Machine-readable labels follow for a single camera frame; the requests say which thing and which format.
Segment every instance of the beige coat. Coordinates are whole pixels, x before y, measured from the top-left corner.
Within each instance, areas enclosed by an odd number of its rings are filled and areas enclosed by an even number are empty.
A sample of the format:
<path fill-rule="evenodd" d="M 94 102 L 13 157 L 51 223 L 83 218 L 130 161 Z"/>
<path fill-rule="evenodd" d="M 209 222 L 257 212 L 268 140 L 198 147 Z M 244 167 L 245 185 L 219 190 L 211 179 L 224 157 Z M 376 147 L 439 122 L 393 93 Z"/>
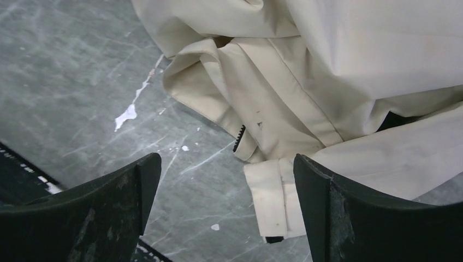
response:
<path fill-rule="evenodd" d="M 237 136 L 262 236 L 305 234 L 296 153 L 413 199 L 463 171 L 463 2 L 132 0 L 164 87 Z M 386 115 L 423 116 L 377 132 Z"/>

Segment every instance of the black strip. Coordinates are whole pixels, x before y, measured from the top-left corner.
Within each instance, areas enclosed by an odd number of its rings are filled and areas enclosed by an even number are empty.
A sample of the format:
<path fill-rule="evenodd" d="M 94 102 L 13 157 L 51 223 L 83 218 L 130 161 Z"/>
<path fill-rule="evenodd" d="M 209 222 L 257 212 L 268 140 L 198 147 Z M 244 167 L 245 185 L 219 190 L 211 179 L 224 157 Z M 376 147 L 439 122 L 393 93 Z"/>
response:
<path fill-rule="evenodd" d="M 47 175 L 45 172 L 40 170 L 34 164 L 29 162 L 26 158 L 22 157 L 21 155 L 19 155 L 18 153 L 16 153 L 12 149 L 10 149 L 8 146 L 6 146 L 4 143 L 0 142 L 0 154 L 5 154 L 5 153 L 8 153 L 8 154 L 12 155 L 14 157 L 15 161 L 18 163 L 18 165 L 24 164 L 28 168 L 32 169 L 34 171 L 34 173 L 36 173 L 37 176 L 42 176 L 42 177 L 46 178 L 49 182 L 51 182 L 55 186 L 60 184 L 58 181 L 53 179 L 53 177 Z"/>
<path fill-rule="evenodd" d="M 45 190 L 48 185 L 40 180 L 39 176 L 61 187 L 52 177 L 0 142 L 0 208 L 22 205 L 50 195 Z M 172 262 L 141 239 L 138 239 L 138 245 L 132 255 L 131 262 L 135 261 Z"/>
<path fill-rule="evenodd" d="M 410 124 L 417 121 L 419 118 L 420 116 L 403 117 L 389 112 L 377 132 L 393 127 L 403 126 L 404 124 Z"/>
<path fill-rule="evenodd" d="M 284 237 L 282 236 L 268 236 L 265 238 L 267 240 L 267 243 L 273 244 L 273 243 L 278 243 L 284 240 Z"/>
<path fill-rule="evenodd" d="M 137 260 L 137 262 L 148 262 L 148 261 L 158 261 L 158 262 L 173 262 L 160 252 L 156 251 L 147 243 L 143 242 L 141 239 L 138 241 L 138 246 L 136 247 L 135 253 L 132 256 L 132 261 Z"/>
<path fill-rule="evenodd" d="M 246 127 L 243 125 L 241 127 L 240 133 L 238 134 L 238 138 L 236 139 L 235 147 L 233 147 L 233 153 L 236 152 L 238 149 L 238 146 L 240 145 L 241 139 L 243 138 L 243 135 L 245 133 Z"/>

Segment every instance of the stain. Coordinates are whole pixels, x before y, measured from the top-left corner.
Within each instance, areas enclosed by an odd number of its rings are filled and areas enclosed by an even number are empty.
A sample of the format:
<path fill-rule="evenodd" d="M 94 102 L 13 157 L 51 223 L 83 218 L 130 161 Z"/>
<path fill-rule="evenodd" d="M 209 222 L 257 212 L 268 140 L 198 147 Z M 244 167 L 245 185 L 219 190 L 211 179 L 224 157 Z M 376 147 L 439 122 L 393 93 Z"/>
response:
<path fill-rule="evenodd" d="M 77 236 L 76 245 L 78 245 L 78 244 L 80 244 L 80 242 L 82 242 L 82 240 L 85 237 L 85 233 L 87 232 L 88 224 L 90 223 L 90 221 L 93 221 L 94 219 L 95 219 L 95 210 L 90 209 L 88 211 L 87 217 L 84 220 L 84 224 L 80 228 L 79 235 Z"/>
<path fill-rule="evenodd" d="M 108 239 L 112 240 L 112 227 L 109 227 L 108 229 Z"/>
<path fill-rule="evenodd" d="M 71 253 L 68 256 L 68 262 L 77 262 L 80 261 L 81 253 L 75 249 L 71 250 Z"/>
<path fill-rule="evenodd" d="M 95 251 L 97 250 L 97 243 L 91 243 L 88 246 L 87 252 L 84 255 L 85 262 L 94 262 L 95 261 Z"/>
<path fill-rule="evenodd" d="M 128 182 L 129 178 L 127 176 L 123 176 L 119 184 L 117 185 L 117 188 L 122 189 Z"/>
<path fill-rule="evenodd" d="M 338 262 L 345 258 L 342 246 L 346 241 L 354 243 L 355 234 L 346 200 L 336 188 L 330 191 L 330 261 Z"/>

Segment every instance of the black mat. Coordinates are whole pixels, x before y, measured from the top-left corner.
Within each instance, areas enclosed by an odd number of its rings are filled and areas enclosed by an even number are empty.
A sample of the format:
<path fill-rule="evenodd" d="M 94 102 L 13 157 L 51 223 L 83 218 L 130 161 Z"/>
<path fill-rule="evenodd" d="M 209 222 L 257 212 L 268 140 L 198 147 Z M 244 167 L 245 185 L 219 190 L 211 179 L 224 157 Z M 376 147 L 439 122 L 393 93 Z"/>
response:
<path fill-rule="evenodd" d="M 23 205 L 63 191 L 52 177 L 0 142 L 0 208 Z M 172 262 L 139 239 L 132 262 Z"/>

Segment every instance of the seam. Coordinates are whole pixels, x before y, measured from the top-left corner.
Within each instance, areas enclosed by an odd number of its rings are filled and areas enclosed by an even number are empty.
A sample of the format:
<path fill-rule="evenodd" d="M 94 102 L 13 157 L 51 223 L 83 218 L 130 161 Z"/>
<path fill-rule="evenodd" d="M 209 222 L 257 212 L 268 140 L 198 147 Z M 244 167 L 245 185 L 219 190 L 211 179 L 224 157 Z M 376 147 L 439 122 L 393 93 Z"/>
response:
<path fill-rule="evenodd" d="M 291 73 L 291 76 L 294 78 L 294 80 L 296 80 L 296 83 L 298 83 L 298 86 L 299 88 L 310 98 L 310 100 L 313 101 L 313 103 L 318 107 L 318 109 L 323 113 L 324 117 L 326 118 L 326 120 L 331 124 L 331 126 L 333 127 L 334 131 L 338 134 L 338 136 L 341 138 L 341 140 L 344 142 L 344 139 L 342 138 L 342 136 L 340 135 L 340 133 L 337 131 L 336 127 L 333 125 L 333 123 L 330 121 L 330 119 L 328 118 L 328 116 L 325 114 L 325 112 L 322 110 L 322 108 L 320 108 L 320 106 L 317 104 L 317 102 L 302 88 L 302 85 L 301 83 L 299 82 L 299 80 L 294 76 L 293 72 L 289 69 L 288 65 L 286 64 L 286 62 L 284 61 L 284 59 L 282 58 L 280 52 L 278 51 L 278 49 L 275 47 L 275 45 L 272 43 L 272 41 L 270 41 L 269 39 L 266 39 L 272 46 L 273 48 L 275 49 L 276 53 L 278 54 L 278 57 L 280 58 L 280 60 L 283 62 L 284 66 L 288 69 L 288 71 Z"/>

